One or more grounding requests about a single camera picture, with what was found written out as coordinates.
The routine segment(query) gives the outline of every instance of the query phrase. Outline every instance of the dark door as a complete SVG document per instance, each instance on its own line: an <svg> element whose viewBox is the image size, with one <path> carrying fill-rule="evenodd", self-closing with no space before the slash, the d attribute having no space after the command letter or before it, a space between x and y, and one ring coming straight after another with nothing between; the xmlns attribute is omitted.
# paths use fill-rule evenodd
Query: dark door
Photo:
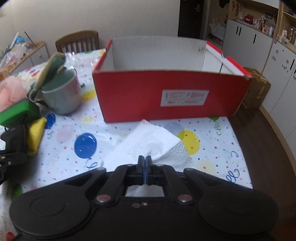
<svg viewBox="0 0 296 241"><path fill-rule="evenodd" d="M181 0L179 37L200 38L204 0Z"/></svg>

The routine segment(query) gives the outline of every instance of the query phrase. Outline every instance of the wooden floor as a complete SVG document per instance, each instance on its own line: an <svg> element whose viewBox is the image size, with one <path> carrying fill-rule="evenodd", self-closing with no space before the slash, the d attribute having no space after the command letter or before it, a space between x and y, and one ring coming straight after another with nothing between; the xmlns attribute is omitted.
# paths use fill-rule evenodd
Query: wooden floor
<svg viewBox="0 0 296 241"><path fill-rule="evenodd" d="M242 148L253 188L279 206L272 234L279 241L296 240L296 177L276 134L260 110L240 106L228 118Z"/></svg>

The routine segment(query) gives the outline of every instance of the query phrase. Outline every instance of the baseboard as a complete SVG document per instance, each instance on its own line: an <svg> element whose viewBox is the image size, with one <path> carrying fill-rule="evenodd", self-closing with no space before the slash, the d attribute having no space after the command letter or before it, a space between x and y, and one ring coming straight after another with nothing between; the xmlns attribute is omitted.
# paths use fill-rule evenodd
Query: baseboard
<svg viewBox="0 0 296 241"><path fill-rule="evenodd" d="M272 117L270 116L270 114L267 112L267 110L261 105L259 107L259 110L262 112L262 114L264 115L264 117L267 119L267 121L269 122L269 124L271 125L272 129L274 130L276 136L278 137L279 141L281 142L288 158L289 161L292 165L292 168L294 170L295 176L296 176L296 160L295 157L286 141L286 139L284 138L283 134L281 133L281 131L279 130L278 126L276 125L276 123L274 122L274 120L272 119Z"/></svg>

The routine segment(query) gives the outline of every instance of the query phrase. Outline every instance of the black cabinet handle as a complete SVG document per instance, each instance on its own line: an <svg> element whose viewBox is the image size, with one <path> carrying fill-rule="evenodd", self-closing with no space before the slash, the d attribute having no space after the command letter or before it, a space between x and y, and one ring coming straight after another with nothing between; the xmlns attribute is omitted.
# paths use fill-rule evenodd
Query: black cabinet handle
<svg viewBox="0 0 296 241"><path fill-rule="evenodd" d="M291 65L291 67L290 67L290 70L291 70L291 69L292 69L292 67L293 67L294 61L295 61L295 59L293 59L292 65Z"/></svg>

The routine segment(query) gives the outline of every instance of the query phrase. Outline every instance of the white label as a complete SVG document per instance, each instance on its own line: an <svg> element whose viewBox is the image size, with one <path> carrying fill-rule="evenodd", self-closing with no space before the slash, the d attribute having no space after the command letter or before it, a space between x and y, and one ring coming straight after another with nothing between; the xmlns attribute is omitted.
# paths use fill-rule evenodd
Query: white label
<svg viewBox="0 0 296 241"><path fill-rule="evenodd" d="M208 90L163 90L160 106L203 105Z"/></svg>

